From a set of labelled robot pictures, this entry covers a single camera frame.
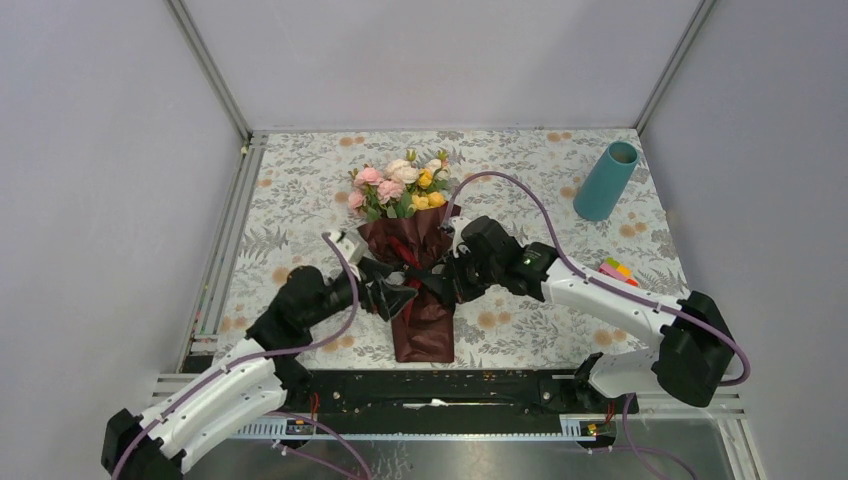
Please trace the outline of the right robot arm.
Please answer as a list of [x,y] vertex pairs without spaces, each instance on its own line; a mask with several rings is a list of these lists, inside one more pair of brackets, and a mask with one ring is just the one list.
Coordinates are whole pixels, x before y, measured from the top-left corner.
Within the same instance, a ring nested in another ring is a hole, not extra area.
[[470,302],[497,285],[591,315],[643,343],[624,354],[592,354],[580,365],[573,396],[583,410],[597,412],[612,399],[654,389],[693,407],[712,402],[735,352],[710,296],[693,291],[676,299],[642,290],[566,261],[552,246],[522,246],[487,216],[453,217],[450,224],[449,251],[414,275],[439,300]]

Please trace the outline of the flower bouquet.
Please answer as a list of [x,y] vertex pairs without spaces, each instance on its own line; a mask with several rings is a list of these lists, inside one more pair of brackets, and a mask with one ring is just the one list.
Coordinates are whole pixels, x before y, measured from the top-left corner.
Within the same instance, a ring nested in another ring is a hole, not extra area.
[[[394,268],[409,265],[430,270],[451,246],[441,229],[447,213],[451,172],[449,153],[438,150],[420,160],[409,149],[403,158],[384,168],[366,164],[348,172],[352,191],[349,208],[365,223],[358,228],[376,260]],[[416,298],[391,325],[395,360],[400,363],[451,363],[455,359],[454,312],[415,280]]]

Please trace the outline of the black gold-lettered ribbon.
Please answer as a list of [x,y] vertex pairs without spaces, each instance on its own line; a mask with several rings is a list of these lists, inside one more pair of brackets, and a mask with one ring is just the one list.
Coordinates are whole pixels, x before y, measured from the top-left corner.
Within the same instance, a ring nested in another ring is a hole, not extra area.
[[405,280],[415,280],[420,287],[425,288],[442,302],[456,300],[456,290],[452,278],[445,273],[434,273],[432,270],[423,270],[409,265],[393,269],[393,273],[399,273]]

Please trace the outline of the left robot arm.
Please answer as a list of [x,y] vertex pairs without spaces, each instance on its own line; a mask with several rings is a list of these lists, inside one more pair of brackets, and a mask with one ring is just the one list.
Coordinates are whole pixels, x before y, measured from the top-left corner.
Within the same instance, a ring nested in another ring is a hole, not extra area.
[[224,358],[143,413],[123,409],[109,419],[104,469],[115,479],[181,479],[262,415],[304,407],[310,375],[296,357],[312,345],[311,327],[345,309],[391,320],[417,295],[413,287],[388,283],[390,268],[372,259],[365,264],[365,277],[342,273],[332,282],[313,266],[293,270]]

